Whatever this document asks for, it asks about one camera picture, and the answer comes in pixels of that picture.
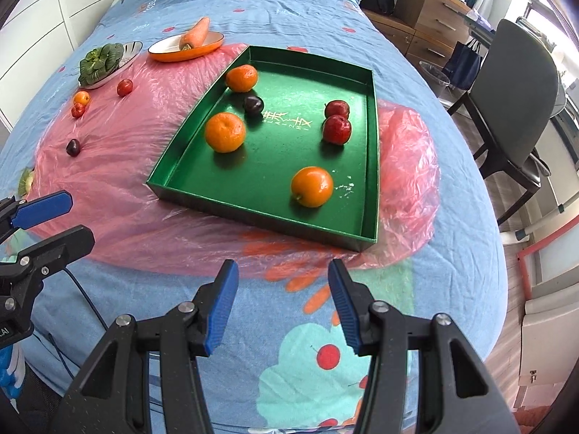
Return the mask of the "blue gloved left hand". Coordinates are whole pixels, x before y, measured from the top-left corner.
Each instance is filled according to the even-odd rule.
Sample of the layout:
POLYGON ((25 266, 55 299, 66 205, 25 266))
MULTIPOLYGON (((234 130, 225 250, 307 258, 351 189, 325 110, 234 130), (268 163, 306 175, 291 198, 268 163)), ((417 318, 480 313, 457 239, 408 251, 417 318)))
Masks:
POLYGON ((0 386, 9 400, 19 398, 25 378, 26 361, 21 344, 3 348, 0 356, 0 386))

